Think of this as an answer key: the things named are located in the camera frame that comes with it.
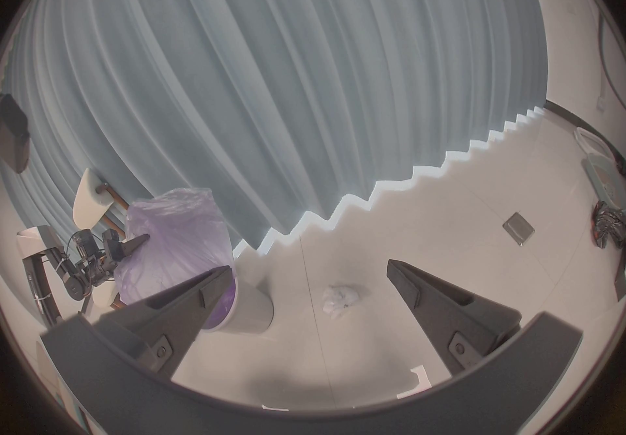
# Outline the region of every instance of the wall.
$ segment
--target wall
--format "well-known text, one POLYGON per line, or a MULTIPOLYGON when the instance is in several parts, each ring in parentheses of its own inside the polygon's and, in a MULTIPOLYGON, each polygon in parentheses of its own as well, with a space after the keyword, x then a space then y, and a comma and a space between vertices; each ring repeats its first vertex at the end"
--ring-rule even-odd
MULTIPOLYGON (((598 48, 598 8, 593 0, 539 0, 548 43, 547 98, 603 134, 626 155, 626 109, 603 79, 598 48), (597 109, 604 92, 605 110, 597 109)), ((626 98, 626 63, 605 26, 605 59, 626 98)))

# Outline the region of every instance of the white tile floor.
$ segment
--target white tile floor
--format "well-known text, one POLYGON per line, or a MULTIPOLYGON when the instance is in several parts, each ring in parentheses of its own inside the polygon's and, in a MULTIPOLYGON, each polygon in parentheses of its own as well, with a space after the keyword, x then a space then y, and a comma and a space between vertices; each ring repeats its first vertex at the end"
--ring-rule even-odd
MULTIPOLYGON (((442 176, 414 177, 407 190, 379 194, 371 210, 349 206, 333 230, 310 225, 267 255, 244 249, 237 270, 274 301, 272 325, 260 336, 201 334, 173 380, 216 398, 291 410, 395 399, 417 384, 410 370, 420 364, 432 384, 443 381, 449 372, 386 278, 390 258, 518 309, 522 324, 540 310, 582 329, 613 322, 606 315, 617 314, 619 252, 592 242, 597 199, 573 129, 550 112, 533 113, 487 149, 473 145, 460 156, 466 160, 446 161, 442 176), (515 211, 536 229, 521 248, 502 228, 515 211), (341 284, 362 300, 330 320, 322 293, 341 284)), ((604 329, 595 331, 593 349, 583 340, 586 358, 568 372, 568 384, 593 364, 610 333, 604 329)), ((536 423, 558 407, 547 404, 536 423)))

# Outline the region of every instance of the purple plastic bag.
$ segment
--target purple plastic bag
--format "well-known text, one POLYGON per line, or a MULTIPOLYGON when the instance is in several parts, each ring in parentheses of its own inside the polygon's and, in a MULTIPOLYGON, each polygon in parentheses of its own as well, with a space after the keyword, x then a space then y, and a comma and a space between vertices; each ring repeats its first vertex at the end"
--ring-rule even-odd
MULTIPOLYGON (((142 234, 150 240, 113 273, 122 303, 134 303, 213 268, 228 265, 235 273, 228 229, 209 189, 175 189, 132 203, 126 235, 132 239, 142 234)), ((221 323, 234 299, 233 280, 203 329, 221 323)))

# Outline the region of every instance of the curtain fold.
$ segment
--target curtain fold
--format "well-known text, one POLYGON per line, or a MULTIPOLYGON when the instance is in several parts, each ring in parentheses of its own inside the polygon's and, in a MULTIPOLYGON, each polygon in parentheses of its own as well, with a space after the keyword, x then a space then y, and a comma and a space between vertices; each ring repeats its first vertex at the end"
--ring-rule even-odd
POLYGON ((90 167, 125 200, 209 187, 235 245, 440 166, 542 106, 538 0, 33 0, 4 71, 27 225, 76 229, 90 167))

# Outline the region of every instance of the floor drain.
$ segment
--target floor drain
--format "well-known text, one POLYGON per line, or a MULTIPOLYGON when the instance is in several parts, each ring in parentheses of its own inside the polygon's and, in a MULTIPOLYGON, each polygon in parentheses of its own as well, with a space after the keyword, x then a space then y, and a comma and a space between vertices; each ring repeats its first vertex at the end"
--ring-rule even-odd
POLYGON ((519 246, 522 246, 535 233, 535 229, 518 212, 506 220, 502 227, 519 246))

